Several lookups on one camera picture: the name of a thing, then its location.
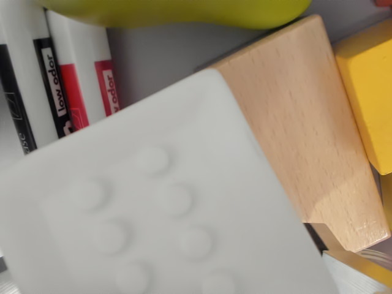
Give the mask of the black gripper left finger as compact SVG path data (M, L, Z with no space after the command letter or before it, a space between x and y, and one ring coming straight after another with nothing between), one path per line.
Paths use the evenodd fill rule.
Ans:
M19 288L13 280L6 265L4 254L1 252L1 294L5 293L19 294Z

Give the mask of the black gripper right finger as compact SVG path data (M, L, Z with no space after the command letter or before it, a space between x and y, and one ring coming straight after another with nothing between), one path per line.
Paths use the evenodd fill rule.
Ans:
M323 260L340 293L391 293L391 256L372 249L324 251Z

